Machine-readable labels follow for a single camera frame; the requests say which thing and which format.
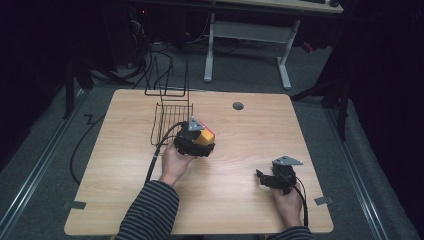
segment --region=right hand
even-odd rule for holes
[[[271,188],[274,195],[275,204],[277,206],[278,214],[283,220],[285,228],[294,226],[302,226],[300,221],[300,211],[302,210],[302,198],[299,193],[292,188],[290,193],[283,195],[281,189]]]

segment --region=wire basket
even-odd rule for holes
[[[169,58],[168,69],[162,74],[159,74],[157,58],[154,58],[152,64],[152,69],[156,68],[157,78],[155,81],[150,81],[152,79],[152,70],[149,78],[147,78],[145,95],[160,97],[160,103],[156,104],[155,121],[150,137],[151,144],[158,145],[174,124],[189,120],[190,116],[193,115],[193,105],[190,105],[190,94],[188,91],[188,58],[185,58],[183,81],[171,81],[171,77],[174,76],[174,62],[172,58]],[[166,145],[170,139],[173,139],[179,130],[180,127],[174,128],[168,134],[168,138],[164,141],[163,145]]]

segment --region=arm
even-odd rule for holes
[[[162,155],[162,175],[145,184],[121,223],[116,239],[166,239],[172,231],[179,198],[173,186],[195,157],[178,153],[171,141]]]
[[[312,233],[308,227],[302,226],[300,220],[300,210],[302,209],[302,199],[297,191],[290,191],[289,194],[283,195],[280,189],[271,188],[272,195],[274,195],[275,204],[277,206],[278,214],[283,220],[283,232],[275,235],[271,239],[275,240],[289,240],[289,239],[313,239]]]

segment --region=floor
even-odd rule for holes
[[[272,53],[275,47],[267,46],[264,50]],[[169,58],[162,54],[166,53],[173,59],[171,77],[175,79],[183,78],[187,57],[192,89],[288,95],[312,87],[331,54],[331,48],[312,53],[294,48],[287,61],[293,87],[285,91],[275,59],[261,56],[248,44],[235,50],[229,46],[217,49],[211,83],[202,80],[204,45],[193,45],[184,53],[166,44],[157,44],[155,48],[160,52],[153,54],[158,63],[158,72],[162,73],[169,66]],[[128,71],[131,70],[121,68],[120,74]],[[138,88],[144,86],[145,82],[141,81]],[[63,205],[66,201],[72,201],[78,190],[70,174],[70,162],[73,161],[73,171],[80,179],[101,128],[101,122],[90,128],[87,114],[92,115],[93,121],[99,119],[107,111],[113,92],[119,88],[128,86],[95,80],[95,87],[91,91],[79,91],[75,112],[68,120],[62,119],[64,90],[58,93],[49,109],[32,126],[30,135],[8,167],[0,173],[0,215],[3,216],[0,239],[110,239],[110,236],[66,235],[63,227],[69,209],[64,209]],[[293,102],[323,193],[334,201],[328,205],[334,230],[314,234],[314,237],[419,239],[372,153],[353,104],[349,104],[347,140],[344,142],[334,131],[337,109],[322,109],[319,100],[320,97],[307,97]],[[210,235],[205,239],[260,237]]]

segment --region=gray carpet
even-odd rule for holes
[[[232,53],[216,53],[213,81],[203,82],[205,50],[189,49],[189,80],[193,89],[235,92],[265,92],[294,95],[312,87],[331,52],[331,49],[317,50],[311,54],[302,49],[292,50],[287,68],[293,89],[282,89],[274,58],[257,54],[246,56],[251,49],[245,47]],[[167,48],[164,52],[173,57],[175,79],[183,78],[185,55],[178,50]],[[155,54],[159,70],[168,66],[167,57]],[[52,155],[52,161],[36,191],[16,222],[9,239],[109,239],[109,236],[73,237],[67,236],[63,227],[69,210],[62,208],[65,201],[73,200],[78,186],[73,181],[69,163],[72,153],[85,131],[91,114],[93,121],[101,117],[108,108],[113,92],[123,88],[116,84],[96,81],[94,89],[87,93],[85,101],[75,114],[72,122]],[[323,193],[332,197],[334,203],[329,210],[334,230],[329,234],[315,234],[316,239],[374,239],[374,235],[354,190],[344,155],[326,110],[321,108],[319,98],[307,98],[294,102],[296,114],[310,151]],[[9,205],[36,164],[50,137],[62,121],[64,114],[64,91],[56,96],[50,108],[31,128],[31,133],[14,156],[8,167],[0,173],[2,198],[0,214],[4,216]],[[81,179],[101,124],[96,125],[78,148],[74,158],[76,177]],[[375,202],[389,239],[419,239],[411,223],[403,213],[396,195],[391,189],[373,155],[367,139],[350,104],[347,121],[347,142],[361,176]],[[260,236],[215,235],[205,236],[210,240],[260,239]]]

